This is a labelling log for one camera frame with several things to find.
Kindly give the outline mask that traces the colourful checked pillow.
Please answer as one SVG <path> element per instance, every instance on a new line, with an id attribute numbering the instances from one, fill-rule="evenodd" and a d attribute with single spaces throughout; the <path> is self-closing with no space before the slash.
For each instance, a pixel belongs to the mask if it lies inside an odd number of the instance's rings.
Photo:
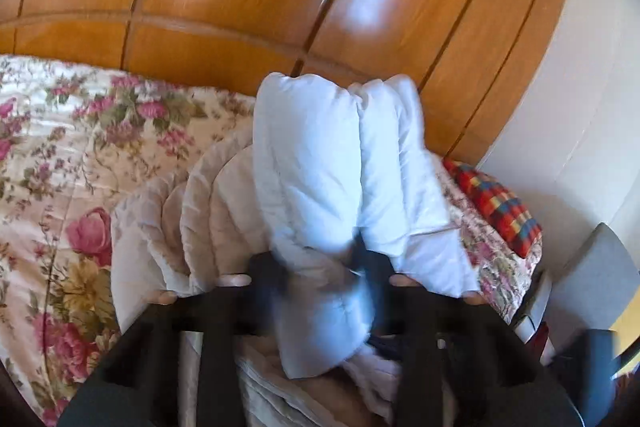
<path id="1" fill-rule="evenodd" d="M 511 251 L 526 259 L 541 241 L 542 228 L 518 195 L 465 162 L 444 158 L 442 165 Z"/>

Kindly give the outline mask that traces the floral bedspread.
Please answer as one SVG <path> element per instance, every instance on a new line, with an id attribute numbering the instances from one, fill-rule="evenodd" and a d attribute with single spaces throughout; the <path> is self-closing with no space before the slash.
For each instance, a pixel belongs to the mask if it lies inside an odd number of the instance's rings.
<path id="1" fill-rule="evenodd" d="M 174 87 L 41 58 L 1 60 L 1 362 L 48 426 L 119 340 L 113 212 L 159 176 L 190 171 L 250 124 L 256 96 Z M 518 257 L 442 165 L 439 184 L 478 291 L 511 320 L 542 239 Z"/>

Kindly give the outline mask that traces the white quilted puffer jacket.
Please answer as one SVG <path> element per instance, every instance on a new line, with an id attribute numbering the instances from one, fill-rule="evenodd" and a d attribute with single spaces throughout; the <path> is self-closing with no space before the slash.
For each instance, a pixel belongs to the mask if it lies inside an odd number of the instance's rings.
<path id="1" fill-rule="evenodd" d="M 429 291 L 480 288 L 424 144 L 407 76 L 341 88 L 278 72 L 250 124 L 190 171 L 159 176 L 113 212 L 112 295 L 122 329 L 157 291 L 210 291 L 272 251 L 290 276 L 240 382 L 253 426 L 358 426 L 390 415 L 398 365 L 367 345 L 373 306 L 352 266 L 362 239 Z"/>

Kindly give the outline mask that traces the grey chair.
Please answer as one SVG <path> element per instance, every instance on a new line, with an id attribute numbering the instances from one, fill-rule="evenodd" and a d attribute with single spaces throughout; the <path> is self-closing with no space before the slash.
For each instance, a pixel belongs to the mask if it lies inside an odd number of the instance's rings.
<path id="1" fill-rule="evenodd" d="M 639 270 L 622 241 L 599 223 L 552 285 L 544 321 L 562 347 L 585 329 L 610 329 L 639 288 Z"/>

